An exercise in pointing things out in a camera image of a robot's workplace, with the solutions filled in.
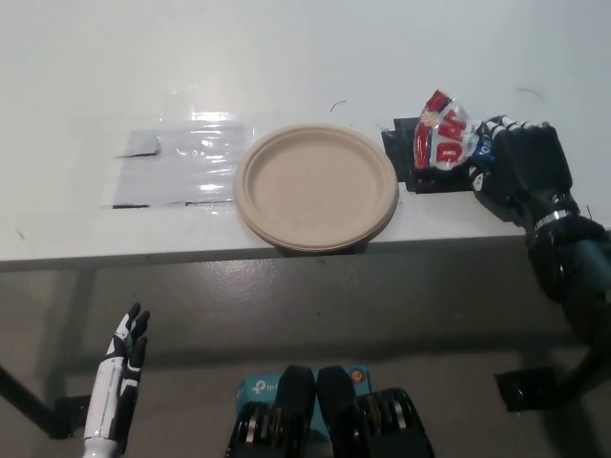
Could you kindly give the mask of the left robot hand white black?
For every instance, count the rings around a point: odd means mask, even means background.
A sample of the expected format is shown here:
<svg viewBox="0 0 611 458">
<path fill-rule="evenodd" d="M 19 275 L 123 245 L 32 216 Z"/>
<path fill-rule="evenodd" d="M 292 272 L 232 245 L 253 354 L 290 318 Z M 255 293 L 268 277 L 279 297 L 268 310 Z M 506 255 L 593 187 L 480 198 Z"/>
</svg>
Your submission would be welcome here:
<svg viewBox="0 0 611 458">
<path fill-rule="evenodd" d="M 134 418 L 150 313 L 136 302 L 121 319 L 101 363 L 88 407 L 84 438 L 124 450 Z"/>
</svg>

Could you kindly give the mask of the right robot hand black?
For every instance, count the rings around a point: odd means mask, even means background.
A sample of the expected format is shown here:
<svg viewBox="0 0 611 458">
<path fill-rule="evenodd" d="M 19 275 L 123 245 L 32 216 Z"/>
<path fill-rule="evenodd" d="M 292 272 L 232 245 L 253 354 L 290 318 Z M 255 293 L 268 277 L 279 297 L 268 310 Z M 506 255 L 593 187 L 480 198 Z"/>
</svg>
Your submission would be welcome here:
<svg viewBox="0 0 611 458">
<path fill-rule="evenodd" d="M 469 180 L 475 197 L 495 216 L 533 232 L 579 213 L 554 127 L 500 115 L 482 122 L 477 132 L 480 143 L 468 159 Z"/>
</svg>

